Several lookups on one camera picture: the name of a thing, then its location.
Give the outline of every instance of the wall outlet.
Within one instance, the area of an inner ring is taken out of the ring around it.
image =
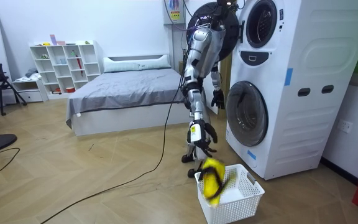
[[[339,119],[337,128],[347,134],[352,131],[353,123]]]

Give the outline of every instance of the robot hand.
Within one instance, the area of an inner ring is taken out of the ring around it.
[[[211,106],[216,106],[224,110],[224,94],[222,90],[214,90],[214,98],[212,99]]]
[[[196,147],[199,147],[208,157],[212,157],[209,152],[216,152],[216,150],[209,147],[211,141],[207,141],[206,133],[212,137],[214,143],[218,142],[218,135],[211,124],[205,123],[202,119],[197,119],[192,122],[190,126],[191,142],[193,142]]]

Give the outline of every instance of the white pillow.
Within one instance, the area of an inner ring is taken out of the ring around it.
[[[163,55],[157,59],[148,59],[148,60],[139,60],[139,70],[149,70],[149,69],[161,69],[161,68],[171,68],[169,64],[168,55]]]
[[[130,61],[115,62],[110,58],[103,58],[104,72],[139,71],[139,64]]]

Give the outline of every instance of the gray bedsheet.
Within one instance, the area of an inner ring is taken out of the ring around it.
[[[71,94],[66,124],[77,113],[171,103],[179,79],[173,69],[104,73]],[[183,100],[179,91],[174,102]]]

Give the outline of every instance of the washing machine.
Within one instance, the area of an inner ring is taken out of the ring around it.
[[[237,18],[227,142],[266,180],[317,168],[358,59],[358,1],[247,0]]]

